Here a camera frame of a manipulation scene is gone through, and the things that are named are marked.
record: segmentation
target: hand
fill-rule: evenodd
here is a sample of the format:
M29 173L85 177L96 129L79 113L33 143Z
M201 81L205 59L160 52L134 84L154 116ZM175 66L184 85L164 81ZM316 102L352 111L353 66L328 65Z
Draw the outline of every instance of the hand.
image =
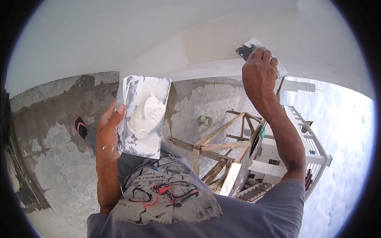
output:
M96 157L102 160L117 160L120 157L116 127L124 117L126 106L120 104L115 111L115 102L116 99L101 116L96 133Z
M242 67L245 92L262 116L269 110L269 102L277 101L274 94L277 65L277 58L271 58L271 52L260 47L249 55Z

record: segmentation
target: gray t-shirt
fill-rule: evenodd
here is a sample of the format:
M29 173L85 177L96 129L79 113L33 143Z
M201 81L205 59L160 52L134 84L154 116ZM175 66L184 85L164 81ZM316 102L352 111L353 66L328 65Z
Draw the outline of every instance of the gray t-shirt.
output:
M297 237L304 186L288 179L256 203L211 193L185 158L145 163L126 178L110 214L91 214L93 237Z

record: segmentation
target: sky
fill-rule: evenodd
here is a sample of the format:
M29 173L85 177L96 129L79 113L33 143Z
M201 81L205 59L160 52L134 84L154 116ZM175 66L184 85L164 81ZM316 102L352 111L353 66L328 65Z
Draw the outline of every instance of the sky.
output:
M280 101L313 121L312 130L333 158L304 204L299 237L335 237L367 180L377 126L375 105L365 95L335 84L295 77L287 80L305 80L322 90L282 91Z

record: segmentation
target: concrete floor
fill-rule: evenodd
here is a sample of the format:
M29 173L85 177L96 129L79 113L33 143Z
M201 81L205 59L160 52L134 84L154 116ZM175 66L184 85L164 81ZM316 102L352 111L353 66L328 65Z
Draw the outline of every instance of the concrete floor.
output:
M50 208L26 214L45 237L85 237L86 219L99 212L93 152L77 134L73 120L82 116L88 128L113 100L119 72L80 75L46 83L11 99L13 121L22 161ZM195 143L233 118L226 110L258 115L241 81L204 78L173 82L167 103L163 140L172 136ZM200 127L197 117L211 116L211 127ZM226 129L211 143L232 142L241 123ZM191 152L173 146L191 163ZM241 149L230 154L236 156ZM200 158L200 176L216 163Z

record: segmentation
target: white building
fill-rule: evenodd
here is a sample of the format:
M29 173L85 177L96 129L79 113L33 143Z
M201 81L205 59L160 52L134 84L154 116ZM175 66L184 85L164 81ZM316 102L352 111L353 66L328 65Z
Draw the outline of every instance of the white building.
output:
M292 124L297 129L302 139L306 153L306 196L307 200L326 166L330 166L332 156L328 155L315 133L305 122L302 116L293 106L283 106ZM255 203L272 186L279 183L287 169L279 157L277 145L271 127L267 124L261 144L261 149L255 156L253 164L249 167L250 176L248 182L250 188L242 191L238 199Z
M282 91L298 92L299 90L314 93L315 92L315 84L298 82L298 81L290 81L290 80L284 80L283 81Z

